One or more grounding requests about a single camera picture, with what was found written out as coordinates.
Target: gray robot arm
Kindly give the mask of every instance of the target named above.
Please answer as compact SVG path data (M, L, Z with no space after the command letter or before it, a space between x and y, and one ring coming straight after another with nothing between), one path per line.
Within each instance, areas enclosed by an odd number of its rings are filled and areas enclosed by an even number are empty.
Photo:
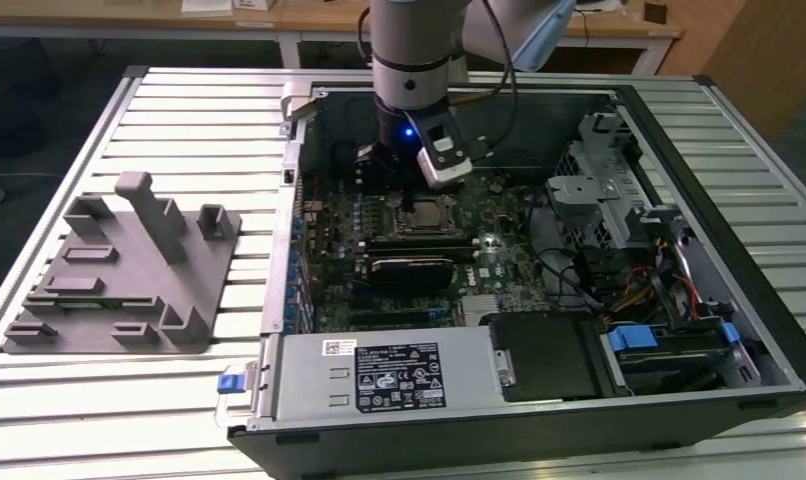
M508 63L486 2L372 0L381 143L404 161L416 157L432 188L470 173L473 162L490 150L482 140L464 140L448 100L460 39L468 51ZM489 5L505 32L512 32L505 38L513 67L540 69L557 47L576 0L493 0Z

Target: floor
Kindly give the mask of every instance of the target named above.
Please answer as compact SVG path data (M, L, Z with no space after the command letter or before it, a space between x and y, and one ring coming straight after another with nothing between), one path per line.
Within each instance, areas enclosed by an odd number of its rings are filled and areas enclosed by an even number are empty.
M86 141L127 65L281 67L273 42L171 42L46 40L66 88L50 100L34 102L50 141L34 154L0 158L0 174L63 175ZM361 68L353 44L308 44L306 68ZM806 183L806 107L775 148ZM0 177L7 200L0 204L0 282L50 202L59 178Z

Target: white table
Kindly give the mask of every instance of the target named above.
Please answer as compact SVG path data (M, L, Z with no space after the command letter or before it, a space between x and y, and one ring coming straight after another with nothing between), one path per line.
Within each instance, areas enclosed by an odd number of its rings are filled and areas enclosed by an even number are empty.
M70 230L61 215L70 199L109 194L123 170L145 169L155 192L169 192L185 211L213 202L244 214L217 344L173 357L0 353L0 480L268 478L215 421L217 377L260 353L277 196L265 179L278 178L286 154L285 86L306 79L364 82L370 74L151 69L122 80L0 288L0 343ZM489 85L496 79L472 75ZM717 89L688 77L524 74L520 80L634 85L806 330L806 188ZM666 200L661 177L649 162L642 166ZM234 397L235 414L248 405L246 396ZM747 424L689 448L373 478L585 480L592 472L608 480L806 479L806 412Z

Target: warning label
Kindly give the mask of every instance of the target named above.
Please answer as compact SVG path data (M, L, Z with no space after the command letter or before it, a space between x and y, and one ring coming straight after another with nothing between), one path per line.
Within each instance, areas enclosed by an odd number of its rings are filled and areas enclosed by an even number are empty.
M445 407L440 344L358 347L356 381L362 413Z

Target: red wire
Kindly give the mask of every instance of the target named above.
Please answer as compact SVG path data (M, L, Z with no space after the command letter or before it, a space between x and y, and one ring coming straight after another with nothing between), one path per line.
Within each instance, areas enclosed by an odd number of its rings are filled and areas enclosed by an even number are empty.
M680 277L679 275L675 275L675 277L683 280L688 286L689 295L692 297L692 317L695 320L697 320L700 319L700 313L697 312L697 299L700 298L700 294L697 293L697 288L695 287L695 283L688 278Z
M638 267L634 270L632 270L632 273L629 273L629 277L626 277L626 291L624 292L624 295L629 295L629 292L632 291L632 279L634 278L634 276L641 273L641 272L648 272L650 270L654 270L653 267Z

